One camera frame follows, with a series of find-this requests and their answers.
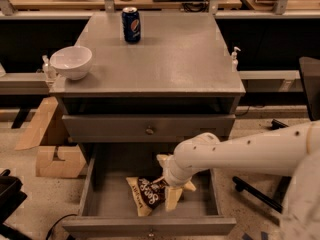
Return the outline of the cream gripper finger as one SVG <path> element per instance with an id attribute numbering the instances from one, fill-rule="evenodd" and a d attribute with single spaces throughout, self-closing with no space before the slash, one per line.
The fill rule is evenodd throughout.
<path id="1" fill-rule="evenodd" d="M 165 188 L 165 210 L 171 212 L 176 209 L 178 201 L 182 195 L 180 187 L 168 186 Z"/>
<path id="2" fill-rule="evenodd" d="M 164 168 L 164 167 L 165 167 L 165 164 L 166 164 L 166 161 L 167 161 L 168 158 L 169 158 L 169 155 L 167 155 L 167 154 L 158 154 L 158 155 L 156 156 L 156 158 L 157 158 L 157 161 L 158 161 L 159 165 L 160 165 L 162 168 Z"/>

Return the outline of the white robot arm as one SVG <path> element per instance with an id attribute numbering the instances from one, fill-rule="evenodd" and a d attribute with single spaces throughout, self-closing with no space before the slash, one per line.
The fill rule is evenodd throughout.
<path id="1" fill-rule="evenodd" d="M 320 121 L 223 142 L 203 133 L 158 159 L 171 187 L 182 187 L 194 174 L 212 168 L 289 176 L 281 239 L 320 240 Z"/>

